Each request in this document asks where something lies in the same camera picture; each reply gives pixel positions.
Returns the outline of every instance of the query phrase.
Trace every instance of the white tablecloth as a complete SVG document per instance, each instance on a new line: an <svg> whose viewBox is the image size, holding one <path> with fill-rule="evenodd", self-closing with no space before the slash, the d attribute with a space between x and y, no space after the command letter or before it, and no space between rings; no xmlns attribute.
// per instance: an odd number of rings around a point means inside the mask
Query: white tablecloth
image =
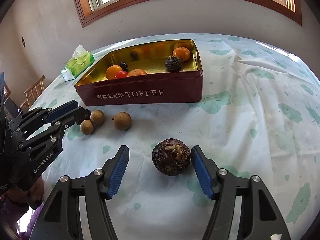
<svg viewBox="0 0 320 240"><path fill-rule="evenodd" d="M258 174L279 206L292 240L300 239L320 209L319 80L295 55L227 35L145 37L98 49L93 55L98 59L114 49L170 39L195 41L204 72L203 99L192 104L88 107L102 110L106 120L89 136L77 125L66 130L63 152L43 174L44 198L60 176L86 176L125 144L130 149L128 167L118 194L107 201L118 238L201 239L213 201L203 195L192 165L169 177L157 171L151 159L156 144L176 138L190 149L199 145L207 157L236 176ZM74 88L78 79L64 82L59 76L32 108L55 108L72 99L85 107ZM132 117L127 131L112 124L111 117L121 111ZM240 206L237 197L232 240ZM89 239L85 222L83 229Z"/></svg>

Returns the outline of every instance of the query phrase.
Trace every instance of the wooden chair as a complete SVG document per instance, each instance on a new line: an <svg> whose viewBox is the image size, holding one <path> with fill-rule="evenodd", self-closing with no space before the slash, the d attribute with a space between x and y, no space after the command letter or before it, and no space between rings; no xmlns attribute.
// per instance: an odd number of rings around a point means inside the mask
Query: wooden chair
<svg viewBox="0 0 320 240"><path fill-rule="evenodd" d="M32 106L32 104L36 101L36 99L42 94L42 92L45 90L44 84L43 84L44 76L39 78L36 82L34 82L25 92L26 100L20 105L20 109L26 105L29 106L29 108Z"/></svg>

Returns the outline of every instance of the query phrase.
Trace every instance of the hand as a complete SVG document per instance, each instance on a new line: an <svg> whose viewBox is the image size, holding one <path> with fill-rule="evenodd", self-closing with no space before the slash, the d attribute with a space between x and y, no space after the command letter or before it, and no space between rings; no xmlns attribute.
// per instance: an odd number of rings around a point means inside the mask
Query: hand
<svg viewBox="0 0 320 240"><path fill-rule="evenodd" d="M35 184L29 190L30 198L33 202L36 200L40 200L43 197L44 193L44 183L42 178L40 177ZM28 195L27 191L22 191L17 187L11 187L7 192L6 195L11 199L13 202L18 203L25 203L25 197Z"/></svg>
<svg viewBox="0 0 320 240"><path fill-rule="evenodd" d="M41 177L35 182L29 192L30 198L33 202L42 199L44 193L44 183Z"/></svg>

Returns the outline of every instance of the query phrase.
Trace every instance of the red cherry tomato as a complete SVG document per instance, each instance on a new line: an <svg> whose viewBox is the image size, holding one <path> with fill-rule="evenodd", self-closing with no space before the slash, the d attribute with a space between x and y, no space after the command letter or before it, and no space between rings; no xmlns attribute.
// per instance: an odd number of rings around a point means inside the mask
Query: red cherry tomato
<svg viewBox="0 0 320 240"><path fill-rule="evenodd" d="M120 70L120 71L118 71L118 72L116 72L115 73L115 75L114 75L114 79L116 79L116 78L123 78L123 77L126 77L127 76L127 71L124 71L124 70Z"/></svg>

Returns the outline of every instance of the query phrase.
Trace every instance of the red tin box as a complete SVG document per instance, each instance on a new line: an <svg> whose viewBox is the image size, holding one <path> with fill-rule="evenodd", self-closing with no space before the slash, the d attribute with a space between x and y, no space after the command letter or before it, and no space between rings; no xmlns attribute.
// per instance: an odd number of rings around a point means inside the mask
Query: red tin box
<svg viewBox="0 0 320 240"><path fill-rule="evenodd" d="M175 48L186 47L189 60L178 71L168 71L165 60ZM107 80L108 67L119 62L128 71L143 69L147 75ZM97 61L75 84L86 106L193 103L202 98L203 71L199 52L193 40L157 41L118 49Z"/></svg>

